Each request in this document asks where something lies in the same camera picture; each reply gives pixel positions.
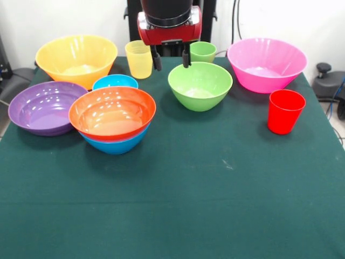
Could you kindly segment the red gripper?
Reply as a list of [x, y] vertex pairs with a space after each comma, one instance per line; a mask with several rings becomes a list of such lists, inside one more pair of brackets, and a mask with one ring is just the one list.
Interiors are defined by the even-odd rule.
[[137, 28], [142, 41], [146, 45], [150, 45], [151, 56], [153, 60], [154, 69], [162, 70], [161, 56], [157, 52], [156, 45], [164, 45], [172, 42], [182, 42], [183, 51], [182, 59], [183, 66], [189, 67], [191, 65], [190, 43], [200, 39], [202, 32], [202, 13], [199, 6], [191, 7], [189, 18], [185, 23], [171, 28], [160, 28], [151, 25], [143, 11], [138, 13]]

